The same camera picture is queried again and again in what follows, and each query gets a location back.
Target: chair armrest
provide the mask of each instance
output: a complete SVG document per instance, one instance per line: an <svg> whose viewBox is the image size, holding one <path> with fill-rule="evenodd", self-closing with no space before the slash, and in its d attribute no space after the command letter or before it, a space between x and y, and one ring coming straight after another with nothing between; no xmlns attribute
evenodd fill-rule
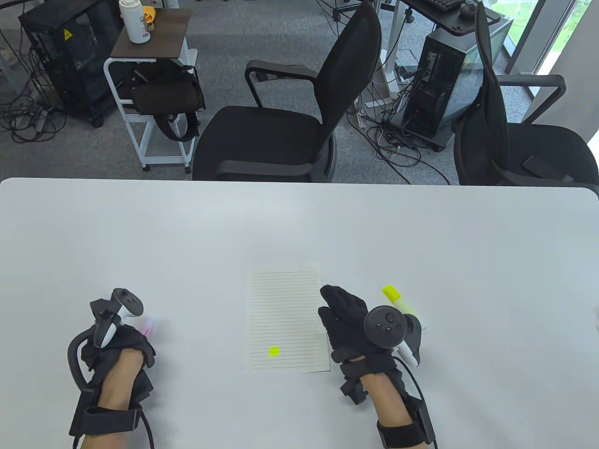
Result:
<svg viewBox="0 0 599 449"><path fill-rule="evenodd" d="M562 75L499 75L500 86L538 86L555 87L555 91L533 111L523 123L532 123L565 93L565 81Z"/></svg>
<svg viewBox="0 0 599 449"><path fill-rule="evenodd" d="M310 173L312 164L282 165L276 163L245 162L242 160L224 160L216 170L217 177L224 174L252 176L305 176Z"/></svg>
<svg viewBox="0 0 599 449"><path fill-rule="evenodd" d="M566 181L558 181L553 179L543 179L543 178L535 178L532 176L522 176L516 175L510 171L502 170L499 166L493 162L495 169L500 173L500 175L507 181L511 182L515 186L521 187L582 187L584 189L592 190L595 195L599 198L599 186L594 184L584 184L584 183L572 183Z"/></svg>
<svg viewBox="0 0 599 449"><path fill-rule="evenodd" d="M266 75L273 75L270 77L271 79L294 79L294 80L308 80L311 83L316 81L316 77L318 76L318 72L310 70L306 68L304 65L285 65L285 64L276 64L273 62L261 61L258 59L253 59L247 63L246 66L246 81L250 90L252 91L252 95L254 100L256 100L256 104L259 108L262 107L262 103L258 98L258 94L256 93L256 89L254 88L254 84L252 83L252 79L250 75L252 73L261 73Z"/></svg>

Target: hand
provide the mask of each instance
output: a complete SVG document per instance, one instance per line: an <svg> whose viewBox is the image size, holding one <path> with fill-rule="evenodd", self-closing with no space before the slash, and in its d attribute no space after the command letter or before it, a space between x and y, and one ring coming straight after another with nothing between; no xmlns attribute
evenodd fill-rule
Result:
<svg viewBox="0 0 599 449"><path fill-rule="evenodd" d="M81 348L81 359L90 370L93 369L94 371L90 382L92 387L102 384L108 373L120 361L120 354L125 349L136 349L141 352L143 357L141 368L144 365L147 365L148 368L154 365L154 356L156 353L152 345L138 330L126 324L117 327L110 343L102 349L97 348L93 344L93 338L87 341L87 344Z"/></svg>
<svg viewBox="0 0 599 449"><path fill-rule="evenodd" d="M320 294L329 307L320 307L318 314L329 335L335 362L354 361L361 356L389 352L373 344L364 332L368 314L366 303L341 287L324 286Z"/></svg>

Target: glass panel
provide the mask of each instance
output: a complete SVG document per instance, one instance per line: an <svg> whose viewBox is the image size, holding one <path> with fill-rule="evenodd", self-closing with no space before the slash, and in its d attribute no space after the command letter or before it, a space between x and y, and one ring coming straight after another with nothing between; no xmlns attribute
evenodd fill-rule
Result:
<svg viewBox="0 0 599 449"><path fill-rule="evenodd" d="M580 19L586 12L586 9L591 4L591 1L592 0L576 0L576 3L574 3L572 9L570 10L568 19L566 19L564 22L564 26L553 42L551 49L543 59L539 70L537 71L539 75L547 75L553 68L555 61L557 61L565 45L568 43L568 40L576 29Z"/></svg>
<svg viewBox="0 0 599 449"><path fill-rule="evenodd" d="M491 9L514 19L512 28L509 32L509 37L514 45L518 45L518 41L524 29L533 14L537 0L487 0Z"/></svg>

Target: mouse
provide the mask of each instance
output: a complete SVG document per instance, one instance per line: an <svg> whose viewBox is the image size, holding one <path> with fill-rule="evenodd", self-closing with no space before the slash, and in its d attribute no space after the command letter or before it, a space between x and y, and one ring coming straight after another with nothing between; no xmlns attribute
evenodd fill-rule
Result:
<svg viewBox="0 0 599 449"><path fill-rule="evenodd" d="M459 16L463 19L474 20L476 16L477 3L466 3L459 9Z"/></svg>

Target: computer tower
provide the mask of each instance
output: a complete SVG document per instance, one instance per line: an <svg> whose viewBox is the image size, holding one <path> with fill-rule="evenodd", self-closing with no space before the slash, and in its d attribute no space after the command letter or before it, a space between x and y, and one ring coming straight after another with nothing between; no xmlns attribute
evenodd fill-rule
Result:
<svg viewBox="0 0 599 449"><path fill-rule="evenodd" d="M493 63L511 25L512 19L502 17L489 27ZM474 33L459 37L438 28L426 37L402 129L432 138L472 104L482 80Z"/></svg>
<svg viewBox="0 0 599 449"><path fill-rule="evenodd" d="M69 115L99 127L102 111L114 105L104 61L123 28L116 0L49 0L19 17L33 51ZM118 83L125 67L116 70Z"/></svg>

